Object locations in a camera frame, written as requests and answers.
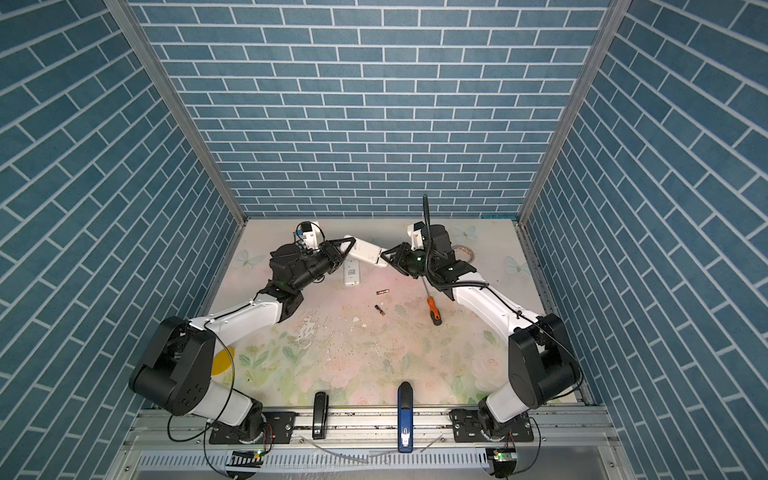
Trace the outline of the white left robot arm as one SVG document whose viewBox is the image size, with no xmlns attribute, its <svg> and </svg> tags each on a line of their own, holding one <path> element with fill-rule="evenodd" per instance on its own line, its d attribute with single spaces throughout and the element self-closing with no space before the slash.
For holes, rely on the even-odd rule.
<svg viewBox="0 0 768 480">
<path fill-rule="evenodd" d="M 217 354 L 254 332 L 288 319 L 302 290 L 335 272 L 356 244 L 353 237 L 325 240 L 316 248 L 296 241 L 270 253 L 272 278 L 255 297 L 220 313 L 185 320 L 169 317 L 157 327 L 129 388 L 174 416 L 192 414 L 233 428 L 245 441 L 259 437 L 262 404 L 213 380 Z"/>
</svg>

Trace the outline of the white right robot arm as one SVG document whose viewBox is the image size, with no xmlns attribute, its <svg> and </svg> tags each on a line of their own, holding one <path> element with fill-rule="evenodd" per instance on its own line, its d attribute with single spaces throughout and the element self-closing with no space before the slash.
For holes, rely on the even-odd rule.
<svg viewBox="0 0 768 480">
<path fill-rule="evenodd" d="M 382 251 L 380 258 L 403 275 L 425 279 L 507 341 L 508 380 L 478 404 L 486 429 L 539 408 L 583 379 L 562 319 L 538 315 L 498 292 L 456 257 L 443 226 L 418 222 L 409 235 L 410 242 Z"/>
</svg>

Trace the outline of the orange handled screwdriver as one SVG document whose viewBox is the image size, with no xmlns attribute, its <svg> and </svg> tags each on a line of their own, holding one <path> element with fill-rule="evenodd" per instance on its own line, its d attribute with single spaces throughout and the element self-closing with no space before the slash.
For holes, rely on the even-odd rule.
<svg viewBox="0 0 768 480">
<path fill-rule="evenodd" d="M 440 311 L 439 311 L 439 309 L 438 309 L 438 307 L 436 305 L 435 299 L 432 296 L 432 293 L 431 293 L 431 291 L 429 289 L 429 284 L 427 282 L 427 279 L 425 277 L 422 277 L 421 280 L 422 280 L 422 284 L 423 284 L 424 289 L 425 289 L 426 302 L 427 302 L 427 305 L 428 305 L 428 308 L 429 308 L 429 314 L 430 314 L 430 318 L 432 320 L 432 323 L 435 326 L 440 326 L 442 324 L 442 317 L 441 317 Z"/>
</svg>

